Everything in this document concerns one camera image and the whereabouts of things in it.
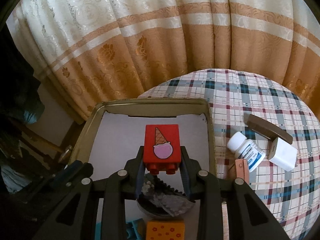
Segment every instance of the floral curtain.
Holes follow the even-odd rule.
[[[303,0],[21,0],[7,25],[37,78],[83,119],[98,102],[206,68],[262,74],[320,116],[320,26]]]

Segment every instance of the round table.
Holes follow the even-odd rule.
[[[171,79],[139,98],[204,98],[212,110],[217,176],[226,178],[234,155],[226,148],[237,131],[268,155],[271,143],[249,130],[244,117],[259,116],[286,130],[298,149],[298,166],[285,171],[265,160],[250,173],[250,187],[291,239],[302,239],[319,215],[320,123],[310,108],[282,85],[261,75],[206,69]]]

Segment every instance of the white paper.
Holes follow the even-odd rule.
[[[199,162],[203,170],[209,170],[209,145],[207,121],[202,115],[179,115],[174,118],[129,117],[123,114],[105,112],[94,140],[89,163],[93,165],[92,180],[109,177],[114,172],[124,168],[127,160],[137,156],[139,147],[144,145],[146,124],[178,124],[180,145],[185,146],[191,159]],[[158,175],[168,185],[183,191],[180,172],[175,175]],[[99,203],[97,221],[101,220],[102,200]],[[195,240],[200,203],[185,215],[185,240]],[[137,206],[136,201],[125,201],[126,220],[151,218],[145,215]]]

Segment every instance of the pink ice cream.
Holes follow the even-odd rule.
[[[153,146],[153,152],[159,159],[166,159],[172,154],[172,146],[170,142],[157,144]]]

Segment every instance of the silver rivet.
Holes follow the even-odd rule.
[[[205,170],[201,170],[198,172],[198,174],[201,176],[201,177],[205,177],[205,176],[208,176],[208,172],[205,171]]]
[[[125,175],[127,175],[127,171],[126,170],[119,170],[118,171],[118,175],[119,176],[125,176]]]
[[[244,180],[241,179],[241,178],[236,178],[235,179],[235,183],[238,184],[238,185],[242,185],[244,183]]]
[[[83,184],[83,185],[88,185],[89,183],[90,183],[90,179],[89,178],[84,178],[84,179],[82,179],[81,180],[81,183]]]

